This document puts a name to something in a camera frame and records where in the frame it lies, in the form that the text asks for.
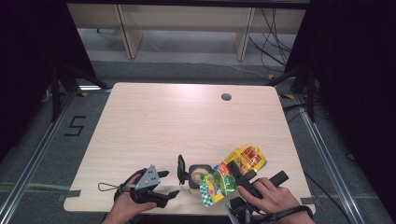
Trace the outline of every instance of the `floor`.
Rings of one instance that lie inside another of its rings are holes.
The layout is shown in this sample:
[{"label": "floor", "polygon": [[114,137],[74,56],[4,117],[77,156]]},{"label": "floor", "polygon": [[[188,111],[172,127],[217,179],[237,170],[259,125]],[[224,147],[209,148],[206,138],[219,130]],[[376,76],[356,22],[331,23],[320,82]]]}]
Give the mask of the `floor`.
[{"label": "floor", "polygon": [[[231,34],[147,31],[136,58],[129,60],[126,58],[119,31],[100,30],[99,33],[92,29],[78,31],[97,75],[109,84],[117,81],[171,81],[262,85],[268,81],[269,75],[279,76],[282,71],[279,63],[268,56],[262,57],[251,43],[247,46],[245,60],[238,62]],[[262,34],[253,34],[251,37],[259,45],[264,42]],[[292,47],[295,35],[278,37],[286,46]],[[265,50],[282,61],[278,48],[269,46]],[[197,69],[202,73],[201,77],[196,75]],[[79,82],[81,85],[91,85],[84,80]],[[284,107],[297,104],[296,99],[290,97],[291,83],[292,80],[287,80],[276,87]],[[9,223],[99,223],[102,220],[104,214],[68,213],[63,210],[63,201],[107,97],[108,92],[93,91],[85,97],[72,100],[60,127],[54,130],[54,137],[49,141],[49,146],[34,170],[34,176],[22,194],[18,206],[12,211],[13,216]],[[327,149],[340,171],[340,176],[360,209],[362,223],[393,223],[359,166],[346,156],[347,147],[319,101],[315,106],[315,112],[317,121],[315,125],[320,130]],[[84,131],[78,138],[65,137],[66,133],[73,132],[69,128],[72,118],[79,115],[86,116],[85,119],[78,121],[84,126]],[[50,127],[50,116],[50,99],[47,101],[43,97],[43,105],[32,120],[22,141],[10,150],[0,164],[0,202],[7,199],[13,185],[19,181],[26,164],[32,155],[35,155],[37,146]],[[309,177],[307,176],[309,188],[317,199],[315,221],[348,223],[343,213],[321,189],[325,189],[340,207],[343,207],[341,197],[305,124],[304,109],[291,109],[285,113],[285,116],[302,166],[309,174]],[[145,217],[141,221],[141,223],[158,222],[202,223],[203,219],[197,221],[196,217]],[[229,221],[227,217],[206,217],[206,222]]]}]

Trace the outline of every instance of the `hand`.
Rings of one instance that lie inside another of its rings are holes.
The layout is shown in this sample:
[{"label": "hand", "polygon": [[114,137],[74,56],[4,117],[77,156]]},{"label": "hand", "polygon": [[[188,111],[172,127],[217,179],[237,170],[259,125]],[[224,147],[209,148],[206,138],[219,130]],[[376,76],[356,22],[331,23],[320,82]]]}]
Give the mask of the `hand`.
[{"label": "hand", "polygon": [[[260,178],[253,184],[253,187],[259,191],[262,199],[254,197],[243,187],[238,186],[237,189],[242,198],[259,207],[266,214],[285,211],[300,205],[288,189],[275,187],[268,178]],[[278,222],[282,224],[314,223],[306,212],[283,217]]]},{"label": "hand", "polygon": [[[129,183],[134,183],[139,176],[134,176]],[[135,203],[129,194],[131,189],[124,188],[124,190],[127,192],[119,195],[103,224],[124,224],[133,219],[137,214],[157,207],[156,203]]]}]

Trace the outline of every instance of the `wooden table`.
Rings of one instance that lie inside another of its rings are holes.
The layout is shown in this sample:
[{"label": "wooden table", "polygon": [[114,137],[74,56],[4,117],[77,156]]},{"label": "wooden table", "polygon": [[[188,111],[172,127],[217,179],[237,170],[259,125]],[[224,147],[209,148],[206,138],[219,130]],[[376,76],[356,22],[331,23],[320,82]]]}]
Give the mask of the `wooden table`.
[{"label": "wooden table", "polygon": [[[225,101],[221,95],[232,99]],[[177,179],[177,156],[186,168],[203,163],[214,166],[236,147],[257,145],[267,164],[258,176],[271,177],[284,170],[290,177],[282,186],[300,198],[309,198],[303,170],[291,139],[276,90],[262,86],[118,83],[112,90],[64,209],[74,212],[108,212],[115,190],[102,192],[99,182],[118,185],[135,171],[155,165],[169,176],[155,189],[180,189],[164,209],[148,214],[226,215],[222,206],[233,195],[204,207],[186,183]]]}]

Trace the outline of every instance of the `metal rail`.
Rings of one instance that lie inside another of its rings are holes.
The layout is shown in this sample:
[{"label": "metal rail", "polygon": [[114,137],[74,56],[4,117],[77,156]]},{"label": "metal rail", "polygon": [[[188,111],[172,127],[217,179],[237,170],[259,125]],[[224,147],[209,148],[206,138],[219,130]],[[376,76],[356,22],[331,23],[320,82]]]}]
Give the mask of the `metal rail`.
[{"label": "metal rail", "polygon": [[35,175],[35,171],[37,170],[39,164],[43,160],[47,149],[52,142],[54,135],[56,134],[60,124],[62,123],[64,113],[67,107],[70,106],[71,102],[75,98],[75,92],[67,93],[64,102],[62,104],[62,110],[59,114],[58,118],[51,122],[47,131],[45,132],[43,138],[41,139],[40,143],[38,144],[37,148],[35,149],[35,153],[33,154],[32,158],[27,163],[26,167],[24,168],[20,178],[15,183],[13,189],[9,193],[7,199],[3,203],[0,209],[0,223],[7,224],[11,219],[12,215],[14,214],[21,198],[26,191],[30,181],[32,180],[33,176]]},{"label": "metal rail", "polygon": [[[304,100],[301,95],[296,95],[297,104],[303,104]],[[311,134],[315,145],[318,149],[318,153],[322,158],[324,166],[332,180],[335,190],[340,197],[340,200],[346,209],[346,214],[348,215],[350,221],[354,224],[361,224],[366,223],[364,221],[363,216],[361,215],[361,211],[358,205],[355,202],[346,182],[344,181],[343,177],[341,176],[337,165],[335,164],[334,160],[332,159],[332,155],[330,154],[329,150],[326,147],[326,144],[323,141],[323,138],[320,135],[318,127],[316,123],[312,122],[311,119],[308,117],[306,113],[304,113],[304,109],[300,108],[302,112],[302,116],[305,122],[306,127],[308,128],[309,133]]]}]

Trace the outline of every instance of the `snack bag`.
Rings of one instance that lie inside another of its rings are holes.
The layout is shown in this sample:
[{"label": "snack bag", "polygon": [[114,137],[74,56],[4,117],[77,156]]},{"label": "snack bag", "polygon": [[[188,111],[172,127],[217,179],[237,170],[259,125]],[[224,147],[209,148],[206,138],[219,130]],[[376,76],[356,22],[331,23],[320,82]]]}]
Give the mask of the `snack bag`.
[{"label": "snack bag", "polygon": [[213,172],[201,176],[201,197],[205,206],[213,205],[236,190],[235,179],[227,164],[235,161],[242,175],[254,170],[258,172],[266,163],[262,152],[255,145],[234,149],[228,157],[213,168]]}]

